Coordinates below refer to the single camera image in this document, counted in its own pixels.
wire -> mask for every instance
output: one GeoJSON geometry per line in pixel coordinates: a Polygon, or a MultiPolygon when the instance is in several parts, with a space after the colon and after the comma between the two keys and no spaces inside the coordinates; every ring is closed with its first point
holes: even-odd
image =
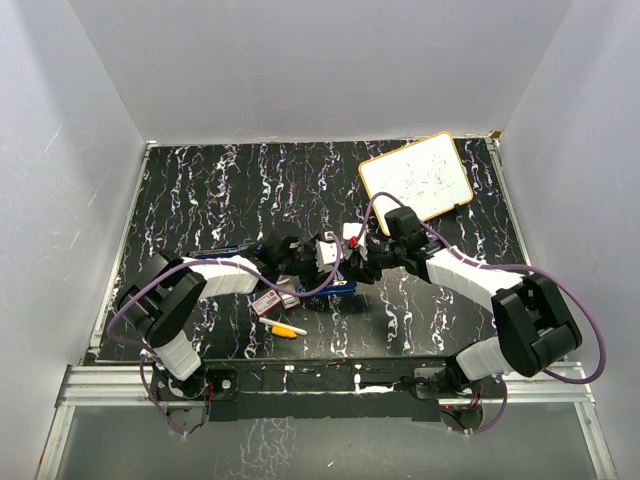
{"type": "Polygon", "coordinates": [[[502,375],[496,376],[496,380],[502,386],[502,404],[500,405],[500,410],[498,410],[496,416],[493,417],[493,420],[491,420],[486,425],[481,426],[477,430],[474,430],[473,433],[482,433],[489,430],[500,421],[502,415],[504,415],[504,411],[507,409],[507,399],[509,398],[509,389],[507,388],[507,383],[504,381],[504,378],[502,378],[502,375]]]}
{"type": "Polygon", "coordinates": [[[184,428],[182,428],[180,425],[178,425],[176,422],[173,421],[173,419],[169,416],[166,410],[162,408],[162,405],[160,405],[160,402],[151,391],[151,387],[149,387],[149,384],[147,383],[147,378],[144,376],[144,365],[145,365],[146,359],[147,359],[146,355],[142,355],[142,357],[140,358],[140,378],[142,379],[142,385],[144,386],[144,389],[147,391],[147,396],[149,397],[149,400],[151,400],[151,403],[155,405],[155,407],[158,409],[160,414],[167,420],[167,423],[169,424],[169,426],[173,430],[175,430],[177,433],[182,435],[183,437],[186,437],[189,434],[189,432],[187,432],[184,428]]]}
{"type": "Polygon", "coordinates": [[[460,421],[460,419],[458,417],[456,417],[453,413],[451,412],[447,412],[444,409],[440,409],[440,413],[444,413],[445,415],[448,415],[449,417],[453,418],[455,420],[455,422],[460,425],[460,428],[462,428],[462,430],[466,430],[467,427],[465,427],[462,422],[460,421]]]}
{"type": "MultiPolygon", "coordinates": [[[[134,340],[131,340],[129,338],[125,338],[125,337],[121,337],[119,335],[116,335],[114,333],[115,327],[118,325],[118,323],[120,323],[120,321],[122,321],[122,318],[124,318],[124,314],[127,312],[127,310],[129,310],[133,305],[135,305],[142,297],[144,297],[147,293],[149,293],[152,289],[154,289],[157,285],[159,285],[160,283],[165,281],[167,278],[169,278],[170,276],[174,275],[176,272],[179,272],[180,270],[182,270],[184,268],[188,268],[189,266],[196,266],[196,265],[223,265],[223,266],[227,266],[227,267],[240,268],[241,270],[244,270],[246,272],[251,273],[252,275],[257,277],[259,280],[261,280],[264,284],[266,284],[267,286],[273,288],[274,290],[277,290],[277,291],[282,292],[282,293],[287,293],[289,295],[294,295],[294,296],[297,296],[297,297],[312,297],[313,295],[315,295],[316,293],[320,292],[327,285],[329,285],[329,283],[331,283],[333,281],[333,279],[335,278],[335,276],[336,276],[336,274],[338,272],[338,268],[340,267],[340,259],[342,258],[342,246],[340,245],[340,239],[334,233],[330,233],[330,235],[333,238],[333,241],[335,242],[336,248],[338,250],[337,260],[334,263],[333,268],[331,269],[331,272],[329,273],[329,276],[327,277],[327,279],[324,282],[322,282],[318,287],[314,288],[313,290],[310,290],[308,292],[288,291],[288,290],[280,287],[279,285],[271,283],[269,280],[267,280],[265,277],[263,277],[259,272],[256,272],[252,268],[247,267],[247,266],[242,265],[242,264],[239,264],[239,263],[231,262],[231,261],[228,261],[228,260],[202,259],[202,260],[194,260],[192,262],[184,262],[184,263],[181,263],[180,265],[177,265],[177,266],[175,266],[173,268],[170,268],[165,273],[163,273],[159,277],[155,278],[147,286],[145,286],[142,290],[140,290],[136,295],[134,295],[127,303],[125,303],[122,306],[122,308],[120,308],[120,310],[118,310],[116,315],[113,317],[113,319],[109,323],[109,326],[107,327],[107,336],[111,340],[114,340],[114,341],[117,341],[117,342],[127,343],[129,345],[141,346],[143,349],[150,351],[151,354],[155,357],[155,360],[158,361],[159,359],[154,354],[153,349],[151,349],[147,344],[145,344],[143,342],[140,342],[140,341],[134,341],[134,340]]],[[[158,401],[156,396],[151,391],[151,388],[149,387],[149,384],[147,383],[147,379],[146,379],[146,377],[144,375],[144,365],[145,365],[145,360],[146,359],[147,359],[147,354],[145,352],[145,354],[142,355],[142,358],[140,360],[140,378],[142,380],[142,385],[144,386],[144,389],[147,392],[147,396],[149,397],[149,400],[151,400],[151,403],[153,403],[155,405],[155,407],[158,409],[160,414],[167,420],[167,423],[171,426],[171,428],[173,430],[175,430],[176,432],[178,432],[179,434],[181,434],[182,436],[186,437],[187,435],[189,435],[189,432],[187,432],[184,428],[182,428],[180,425],[178,425],[176,422],[174,422],[171,419],[171,417],[167,414],[165,409],[162,408],[162,406],[160,405],[160,402],[158,401]]]]}
{"type": "Polygon", "coordinates": [[[478,405],[478,403],[480,403],[480,398],[482,397],[483,393],[484,393],[484,385],[480,385],[480,387],[477,388],[475,392],[473,392],[473,398],[471,400],[471,403],[461,408],[463,410],[470,410],[472,408],[475,408],[478,405]]]}
{"type": "Polygon", "coordinates": [[[214,397],[214,394],[215,394],[215,392],[213,391],[213,385],[209,385],[209,389],[208,390],[209,390],[208,393],[205,391],[205,398],[204,398],[204,403],[206,405],[208,405],[211,402],[213,402],[213,397],[214,397]]]}
{"type": "MultiPolygon", "coordinates": [[[[402,203],[400,200],[398,200],[396,197],[394,197],[390,193],[387,193],[387,192],[376,193],[374,196],[371,197],[371,200],[369,201],[369,205],[367,206],[367,211],[362,221],[362,228],[360,229],[360,233],[358,234],[358,239],[360,239],[360,237],[364,234],[364,231],[367,226],[367,222],[369,220],[369,216],[371,215],[371,210],[373,208],[374,200],[376,200],[376,198],[381,196],[390,198],[401,207],[405,206],[404,203],[402,203]]],[[[453,247],[451,243],[444,236],[436,232],[432,227],[427,225],[425,222],[420,220],[420,224],[431,235],[433,235],[440,242],[442,242],[445,248],[447,248],[454,257],[456,257],[458,260],[460,260],[461,262],[467,265],[471,265],[472,267],[477,267],[482,270],[507,270],[507,271],[516,271],[516,272],[528,271],[528,272],[537,273],[538,275],[542,275],[543,277],[546,277],[549,280],[551,280],[551,282],[553,282],[560,290],[566,293],[567,296],[573,301],[573,303],[576,304],[576,306],[582,311],[582,313],[586,317],[587,321],[589,322],[589,325],[591,325],[591,329],[593,330],[593,333],[596,337],[596,342],[598,343],[599,358],[598,358],[598,366],[596,367],[595,371],[591,375],[585,378],[566,378],[548,369],[543,370],[543,372],[549,375],[550,377],[555,378],[556,380],[560,380],[561,382],[570,383],[573,385],[585,385],[587,383],[594,382],[595,380],[600,378],[607,364],[607,348],[604,342],[604,337],[598,325],[598,321],[595,319],[595,317],[593,316],[591,311],[587,308],[587,306],[584,304],[584,302],[582,302],[582,300],[578,298],[578,295],[573,290],[567,287],[560,279],[558,279],[554,275],[538,267],[533,267],[531,265],[515,264],[515,263],[505,264],[505,265],[490,265],[487,263],[479,262],[470,257],[467,257],[466,255],[462,254],[457,248],[453,247]]]]}
{"type": "Polygon", "coordinates": [[[193,432],[195,432],[197,429],[199,429],[200,427],[204,426],[204,424],[207,423],[206,420],[203,420],[202,422],[200,422],[198,425],[196,425],[195,427],[193,427],[191,430],[189,430],[187,432],[187,435],[191,435],[193,432]]]}
{"type": "MultiPolygon", "coordinates": [[[[394,197],[393,195],[387,193],[387,192],[378,192],[375,195],[373,195],[371,197],[371,199],[369,200],[369,204],[367,205],[367,210],[365,212],[364,215],[364,219],[362,221],[362,227],[360,229],[360,232],[358,233],[357,239],[359,240],[362,235],[364,234],[366,228],[367,228],[367,222],[369,221],[369,217],[371,215],[371,211],[373,209],[373,204],[374,201],[381,197],[381,196],[385,196],[390,198],[391,200],[393,200],[394,202],[396,202],[398,205],[400,205],[401,207],[404,207],[404,203],[402,203],[400,200],[398,200],[396,197],[394,197]]],[[[506,264],[506,265],[489,265],[486,263],[482,263],[479,262],[477,260],[473,260],[465,255],[463,255],[462,253],[460,253],[455,247],[453,247],[451,245],[451,243],[444,237],[442,236],[440,233],[436,232],[432,227],[430,227],[428,224],[426,224],[425,222],[423,222],[422,220],[420,220],[420,224],[422,225],[422,227],[427,230],[431,235],[433,235],[435,238],[437,238],[440,242],[442,242],[442,244],[445,246],[445,248],[447,248],[452,255],[454,255],[456,258],[458,258],[461,262],[467,264],[467,265],[471,265],[477,268],[481,268],[484,270],[511,270],[511,271],[529,271],[529,272],[534,272],[537,273],[539,275],[542,275],[546,278],[548,278],[549,280],[551,280],[551,282],[553,282],[558,288],[560,288],[563,292],[565,292],[567,294],[567,296],[578,306],[578,308],[582,311],[582,313],[585,315],[585,317],[587,318],[587,321],[589,322],[589,324],[591,325],[591,328],[593,329],[593,332],[596,336],[596,340],[598,343],[598,349],[600,352],[599,355],[599,360],[598,360],[598,366],[596,368],[596,370],[594,371],[593,374],[589,375],[586,378],[583,379],[574,379],[574,378],[565,378],[561,375],[558,375],[554,372],[551,372],[547,369],[544,370],[544,372],[557,379],[560,380],[562,382],[565,383],[570,383],[570,384],[587,384],[587,383],[591,383],[595,380],[597,380],[601,375],[602,372],[605,369],[606,366],[606,362],[607,362],[607,352],[606,352],[606,347],[605,347],[605,343],[604,343],[604,338],[602,336],[602,332],[597,324],[597,321],[595,319],[595,317],[593,317],[593,315],[591,314],[591,312],[589,311],[589,309],[586,307],[586,305],[578,298],[578,296],[571,290],[569,289],[566,285],[564,285],[559,279],[557,279],[555,276],[551,275],[550,273],[544,271],[541,268],[538,267],[533,267],[530,265],[520,265],[520,264],[506,264]]],[[[229,267],[235,267],[235,268],[239,268],[241,270],[244,270],[252,275],[254,275],[255,277],[257,277],[260,281],[262,281],[265,285],[271,287],[272,289],[288,294],[288,295],[292,295],[295,297],[312,297],[315,294],[317,294],[318,292],[320,292],[321,290],[323,290],[326,286],[328,286],[333,279],[335,278],[337,272],[338,272],[338,268],[340,267],[340,259],[342,258],[342,245],[340,244],[340,239],[334,234],[334,233],[330,233],[333,241],[336,244],[337,250],[338,250],[338,256],[336,262],[333,265],[333,268],[331,269],[331,273],[329,274],[329,276],[327,277],[327,279],[322,282],[322,284],[320,284],[318,287],[314,288],[313,290],[310,290],[308,292],[295,292],[295,291],[288,291],[282,287],[280,287],[279,285],[276,285],[272,282],[270,282],[269,280],[267,280],[264,276],[262,276],[259,272],[255,271],[254,269],[247,267],[245,265],[239,264],[239,263],[234,263],[228,260],[221,260],[221,259],[201,259],[201,260],[193,260],[191,262],[184,262],[180,265],[177,265],[169,270],[167,270],[165,273],[163,273],[162,275],[160,275],[159,277],[155,278],[153,281],[151,281],[147,286],[145,286],[142,290],[140,290],[136,295],[134,295],[121,309],[118,310],[118,312],[116,313],[116,315],[113,317],[113,319],[111,320],[111,322],[109,322],[109,326],[107,327],[107,336],[114,341],[117,342],[121,342],[121,343],[127,343],[127,344],[133,344],[136,346],[141,346],[144,349],[147,349],[149,351],[151,351],[153,353],[153,350],[151,350],[149,348],[149,346],[147,346],[145,343],[143,342],[139,342],[139,341],[135,341],[135,340],[131,340],[125,337],[121,337],[118,335],[115,335],[115,327],[119,324],[119,322],[122,320],[122,318],[124,317],[124,314],[127,312],[127,310],[129,310],[129,308],[131,308],[134,304],[136,304],[142,297],[144,297],[147,293],[149,293],[152,289],[154,289],[157,285],[159,285],[160,283],[162,283],[164,280],[166,280],[167,278],[171,277],[172,275],[174,275],[175,273],[179,272],[180,270],[184,269],[184,268],[188,268],[190,266],[196,266],[196,265],[222,265],[222,266],[229,266],[229,267]]],[[[167,422],[169,423],[169,425],[172,426],[172,428],[174,430],[176,430],[177,432],[182,433],[183,435],[187,435],[188,433],[179,425],[177,425],[175,422],[173,422],[173,420],[171,420],[171,418],[167,415],[167,413],[165,412],[165,410],[162,408],[162,406],[160,405],[160,403],[158,402],[158,400],[155,398],[155,396],[153,395],[153,392],[151,392],[151,389],[149,388],[146,378],[144,377],[144,361],[146,359],[146,356],[142,357],[142,360],[140,362],[140,376],[142,378],[142,383],[145,387],[145,390],[147,391],[147,394],[149,396],[149,399],[153,402],[153,404],[156,406],[156,408],[162,413],[162,415],[167,419],[167,422]]],[[[504,411],[507,407],[507,397],[508,397],[508,391],[507,391],[507,385],[504,382],[504,379],[501,376],[496,377],[498,379],[498,381],[500,382],[500,384],[502,385],[503,388],[503,392],[504,392],[504,398],[503,398],[503,402],[502,405],[500,406],[500,410],[498,411],[498,414],[495,416],[495,418],[493,420],[491,420],[491,422],[489,422],[487,425],[480,427],[478,430],[475,431],[475,433],[481,433],[481,432],[485,432],[487,430],[489,430],[491,427],[493,427],[502,417],[502,415],[504,414],[504,411]]]]}
{"type": "Polygon", "coordinates": [[[278,292],[285,293],[285,294],[288,294],[288,295],[292,295],[294,297],[301,297],[301,298],[313,297],[317,293],[321,292],[331,282],[333,282],[333,279],[336,277],[336,274],[338,273],[338,269],[340,268],[340,259],[342,258],[342,245],[340,244],[340,239],[338,238],[338,236],[335,233],[330,232],[329,235],[332,237],[333,241],[336,244],[336,248],[338,250],[337,260],[333,264],[333,268],[331,269],[331,272],[329,273],[329,276],[326,278],[326,280],[324,282],[322,282],[319,286],[314,288],[313,290],[309,290],[308,292],[296,292],[296,291],[293,291],[293,290],[287,290],[286,288],[283,288],[280,285],[277,285],[277,284],[272,283],[271,281],[267,280],[264,276],[262,276],[260,274],[260,272],[257,272],[253,268],[247,267],[246,265],[242,265],[241,263],[232,262],[230,260],[222,260],[222,259],[217,259],[217,258],[208,258],[208,259],[201,259],[201,260],[193,260],[193,261],[190,261],[190,262],[183,262],[180,265],[177,265],[177,266],[175,266],[173,268],[170,268],[169,270],[167,270],[162,275],[154,278],[151,282],[149,282],[148,285],[146,285],[142,290],[140,290],[137,294],[135,294],[127,303],[125,303],[122,306],[122,308],[120,308],[120,310],[118,310],[118,312],[115,314],[115,316],[111,319],[111,322],[109,322],[109,326],[107,327],[107,336],[109,337],[109,339],[111,339],[111,340],[113,340],[115,342],[126,343],[126,344],[129,344],[129,345],[135,345],[135,346],[141,346],[144,349],[150,350],[149,346],[146,345],[145,343],[142,343],[140,341],[135,341],[135,340],[132,340],[132,339],[129,339],[129,338],[126,338],[126,337],[122,337],[120,335],[116,335],[115,334],[116,326],[122,321],[122,319],[124,318],[124,314],[127,313],[127,311],[131,307],[133,307],[133,305],[138,303],[138,301],[142,297],[144,297],[147,293],[149,293],[151,290],[156,288],[156,286],[158,286],[160,283],[164,282],[167,278],[169,278],[172,275],[176,274],[180,270],[183,270],[183,269],[189,268],[189,267],[195,267],[197,265],[222,265],[222,266],[225,266],[225,267],[239,268],[240,270],[244,270],[245,272],[250,273],[254,277],[258,278],[262,283],[264,283],[268,287],[270,287],[273,290],[276,290],[278,292]]]}

marker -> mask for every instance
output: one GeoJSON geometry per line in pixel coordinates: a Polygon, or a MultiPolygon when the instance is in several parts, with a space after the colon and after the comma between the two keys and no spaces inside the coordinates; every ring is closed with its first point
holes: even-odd
{"type": "Polygon", "coordinates": [[[286,323],[276,322],[274,320],[269,320],[268,318],[260,317],[259,321],[260,323],[264,323],[265,325],[269,325],[270,327],[286,328],[287,330],[290,330],[298,335],[307,334],[307,331],[303,330],[302,328],[292,327],[291,325],[287,325],[286,323]]]}
{"type": "Polygon", "coordinates": [[[281,327],[280,325],[271,327],[271,333],[282,338],[298,338],[298,334],[296,332],[289,330],[288,328],[281,327]]]}

metal frame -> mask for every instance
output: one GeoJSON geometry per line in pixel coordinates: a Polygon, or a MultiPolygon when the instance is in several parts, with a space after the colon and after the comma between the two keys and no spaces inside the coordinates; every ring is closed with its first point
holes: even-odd
{"type": "Polygon", "coordinates": [[[47,443],[45,444],[44,452],[40,459],[36,480],[52,480],[56,478],[58,469],[60,468],[60,462],[62,461],[64,447],[69,437],[74,412],[75,407],[71,406],[60,405],[56,408],[51,430],[49,431],[49,437],[47,438],[47,443]]]}
{"type": "MultiPolygon", "coordinates": [[[[580,377],[582,365],[576,362],[555,364],[552,371],[567,377],[580,377]]],[[[151,367],[145,367],[145,377],[151,382],[151,367]]],[[[509,387],[510,403],[591,403],[593,395],[585,385],[571,385],[540,373],[526,378],[516,373],[505,377],[509,387]]],[[[486,398],[483,403],[501,403],[499,398],[486,398]]],[[[163,402],[172,407],[200,407],[201,401],[163,402]]],[[[442,398],[440,403],[467,404],[469,399],[442,398]]],[[[65,375],[57,405],[59,407],[86,406],[152,406],[140,381],[140,368],[136,366],[69,367],[65,375]]]]}
{"type": "MultiPolygon", "coordinates": [[[[521,245],[525,261],[529,263],[529,255],[525,247],[522,231],[515,217],[504,174],[502,161],[498,147],[493,140],[486,137],[487,148],[498,176],[498,182],[511,214],[511,219],[521,245]]],[[[127,215],[127,223],[123,229],[122,238],[114,260],[113,268],[107,290],[102,301],[100,313],[96,320],[90,342],[89,351],[99,348],[102,333],[105,327],[107,306],[113,293],[113,284],[119,269],[120,260],[124,252],[127,234],[131,219],[135,211],[135,205],[140,193],[140,186],[145,172],[150,149],[157,146],[154,141],[147,142],[147,149],[142,162],[140,175],[136,185],[136,191],[127,215]]],[[[553,366],[553,371],[566,376],[584,378],[584,371],[580,363],[560,362],[553,366]]],[[[145,377],[151,381],[152,369],[145,367],[145,377]]],[[[607,449],[604,436],[600,429],[594,408],[594,398],[588,385],[571,385],[562,383],[545,374],[539,374],[533,379],[525,378],[517,374],[511,374],[505,378],[510,403],[548,403],[562,402],[573,403],[582,427],[582,432],[593,462],[598,479],[616,479],[615,469],[607,449]]],[[[443,398],[441,403],[459,404],[468,400],[459,398],[443,398]]],[[[485,399],[483,403],[500,403],[500,399],[485,399]]],[[[172,401],[163,402],[171,407],[201,407],[201,402],[172,401]]],[[[147,393],[140,381],[140,368],[138,366],[82,366],[69,367],[65,375],[58,401],[56,413],[49,433],[41,464],[38,470],[37,480],[54,479],[60,466],[64,448],[73,421],[75,407],[82,406],[153,406],[148,401],[147,393]]]]}
{"type": "Polygon", "coordinates": [[[131,228],[131,220],[133,218],[133,213],[136,209],[136,203],[138,203],[138,196],[140,195],[140,186],[142,185],[142,179],[144,178],[144,172],[147,167],[147,160],[149,160],[149,153],[151,148],[155,145],[147,142],[147,148],[144,152],[144,157],[142,158],[142,166],[140,167],[140,173],[138,174],[138,181],[136,182],[136,188],[133,193],[133,199],[131,200],[131,205],[129,206],[129,211],[127,212],[127,218],[125,220],[124,228],[122,229],[122,236],[120,237],[120,243],[118,244],[118,250],[116,251],[116,257],[113,260],[113,266],[111,267],[111,275],[109,275],[109,283],[107,283],[107,288],[104,292],[104,297],[102,298],[102,303],[100,304],[100,310],[98,310],[98,316],[96,318],[96,322],[94,324],[93,330],[91,332],[91,338],[89,340],[89,349],[88,353],[97,352],[100,348],[100,341],[102,339],[102,333],[104,331],[105,323],[107,320],[107,308],[109,306],[109,302],[111,301],[111,297],[113,294],[114,283],[116,280],[116,276],[118,275],[118,270],[120,269],[120,261],[122,260],[122,255],[124,254],[124,246],[127,242],[127,236],[129,235],[129,229],[131,228]]]}

small box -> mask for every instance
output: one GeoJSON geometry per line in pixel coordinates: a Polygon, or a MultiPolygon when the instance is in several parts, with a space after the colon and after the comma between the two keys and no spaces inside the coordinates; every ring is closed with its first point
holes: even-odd
{"type": "MultiPolygon", "coordinates": [[[[282,277],[278,280],[278,286],[282,288],[286,288],[289,291],[295,291],[295,286],[289,277],[282,277]]],[[[293,295],[289,295],[288,293],[278,292],[280,299],[282,300],[282,306],[285,310],[291,310],[292,308],[296,308],[300,305],[300,299],[298,297],[294,297],[293,295]]]]}
{"type": "Polygon", "coordinates": [[[251,304],[255,312],[260,315],[266,315],[280,305],[280,297],[275,290],[269,290],[263,296],[258,298],[251,304]]]}

white pen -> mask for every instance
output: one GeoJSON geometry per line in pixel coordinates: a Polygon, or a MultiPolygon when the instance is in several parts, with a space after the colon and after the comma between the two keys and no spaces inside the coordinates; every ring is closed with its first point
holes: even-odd
{"type": "Polygon", "coordinates": [[[306,335],[307,331],[303,330],[302,328],[298,328],[298,327],[292,327],[291,325],[287,324],[287,323],[282,323],[282,322],[276,322],[275,320],[269,320],[268,318],[264,318],[264,317],[260,317],[260,323],[264,323],[265,325],[269,325],[270,327],[282,327],[282,328],[286,328],[288,330],[291,330],[292,332],[297,333],[298,335],[306,335]]]}

